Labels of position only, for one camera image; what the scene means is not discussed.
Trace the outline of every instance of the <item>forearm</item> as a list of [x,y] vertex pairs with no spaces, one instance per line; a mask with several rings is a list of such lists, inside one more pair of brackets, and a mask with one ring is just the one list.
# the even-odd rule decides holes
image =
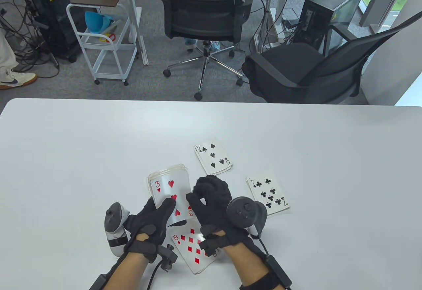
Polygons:
[[148,263],[148,259],[142,254],[128,253],[107,282],[104,290],[136,290]]
[[[231,258],[243,286],[249,286],[270,272],[262,260],[243,243],[223,248]],[[278,285],[274,290],[284,290]]]

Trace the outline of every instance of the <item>sneaker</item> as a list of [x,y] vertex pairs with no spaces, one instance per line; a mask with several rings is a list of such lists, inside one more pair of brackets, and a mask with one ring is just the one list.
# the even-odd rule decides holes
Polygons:
[[211,52],[218,52],[220,50],[220,42],[219,41],[211,41]]
[[196,47],[196,40],[185,38],[186,49],[194,49]]
[[6,70],[6,78],[0,81],[0,90],[26,86],[37,80],[34,73],[14,72],[13,69]]

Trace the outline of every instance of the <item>nike logo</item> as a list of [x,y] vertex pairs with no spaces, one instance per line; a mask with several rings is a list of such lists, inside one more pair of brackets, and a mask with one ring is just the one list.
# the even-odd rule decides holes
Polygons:
[[18,83],[18,81],[16,79],[13,79],[13,81],[9,81],[9,82],[5,82],[5,81],[0,81],[1,83],[7,83],[9,85],[15,85]]

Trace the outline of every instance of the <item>blue shoe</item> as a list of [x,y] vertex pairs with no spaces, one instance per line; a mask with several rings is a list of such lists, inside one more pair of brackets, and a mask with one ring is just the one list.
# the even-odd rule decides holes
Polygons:
[[193,50],[196,47],[196,40],[185,38],[185,45],[187,50]]
[[211,52],[218,52],[220,50],[220,42],[219,41],[211,41]]

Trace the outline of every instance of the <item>chair base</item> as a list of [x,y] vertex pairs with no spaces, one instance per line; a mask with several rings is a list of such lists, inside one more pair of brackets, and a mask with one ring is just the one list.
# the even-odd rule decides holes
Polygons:
[[176,63],[176,64],[173,64],[173,65],[167,66],[167,69],[165,69],[163,71],[163,75],[166,78],[169,78],[171,76],[171,72],[170,72],[170,69],[171,68],[178,67],[178,66],[181,66],[181,65],[185,65],[185,64],[188,64],[188,63],[193,62],[193,61],[199,61],[200,59],[203,58],[201,80],[199,81],[198,92],[195,93],[195,95],[194,95],[194,98],[196,100],[200,101],[202,99],[202,94],[201,94],[202,84],[203,84],[203,81],[204,81],[205,70],[206,70],[207,64],[209,64],[210,61],[213,61],[213,62],[217,63],[221,67],[225,68],[226,70],[228,70],[231,73],[234,73],[236,76],[238,76],[239,79],[236,82],[236,84],[238,86],[241,86],[243,84],[242,78],[243,78],[244,75],[241,74],[241,73],[239,73],[237,70],[234,70],[233,68],[228,67],[226,64],[224,64],[223,62],[219,61],[217,58],[214,57],[215,54],[218,54],[218,53],[221,53],[221,52],[225,52],[227,50],[230,50],[229,56],[231,58],[234,57],[234,52],[235,52],[234,51],[234,48],[235,48],[235,45],[230,46],[230,47],[226,47],[224,49],[220,49],[217,52],[210,52],[211,42],[210,41],[203,41],[202,44],[204,46],[203,50],[199,49],[198,46],[196,46],[196,50],[198,50],[199,52],[201,52],[202,53],[202,56],[195,57],[195,58],[192,58],[192,59],[188,59],[187,61],[182,61],[180,63]]

